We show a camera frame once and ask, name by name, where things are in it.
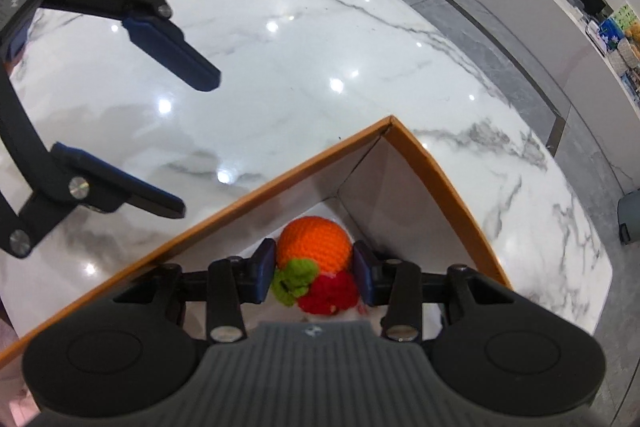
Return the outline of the grey trash bin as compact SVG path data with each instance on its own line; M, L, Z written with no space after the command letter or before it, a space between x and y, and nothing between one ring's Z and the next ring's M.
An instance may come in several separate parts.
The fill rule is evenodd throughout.
M623 196L617 203L618 236L623 245L640 239L640 191Z

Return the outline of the orange cardboard shoe box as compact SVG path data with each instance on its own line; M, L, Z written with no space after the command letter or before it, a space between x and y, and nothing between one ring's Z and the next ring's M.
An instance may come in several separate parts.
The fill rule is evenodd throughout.
M163 262L196 269L217 257L245 254L305 213L332 217L355 239L425 271L470 262L503 286L511 284L442 167L398 118L388 116L128 263L43 324Z

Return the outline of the orange crochet fruit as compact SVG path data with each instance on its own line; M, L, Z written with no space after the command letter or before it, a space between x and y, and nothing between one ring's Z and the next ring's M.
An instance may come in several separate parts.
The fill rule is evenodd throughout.
M317 317L334 317L358 306L352 240L336 222L317 216L285 225L277 240L274 298Z

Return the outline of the white tv console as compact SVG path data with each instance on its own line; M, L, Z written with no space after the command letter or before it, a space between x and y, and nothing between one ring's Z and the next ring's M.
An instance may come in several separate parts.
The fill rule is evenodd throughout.
M536 57L588 124L627 192L639 186L639 104L566 0L476 0Z

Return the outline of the brown teddy bear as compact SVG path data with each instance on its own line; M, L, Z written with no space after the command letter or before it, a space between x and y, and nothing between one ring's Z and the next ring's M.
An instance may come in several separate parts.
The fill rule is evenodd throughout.
M640 50L640 20L634 20L625 30L626 39L637 50Z

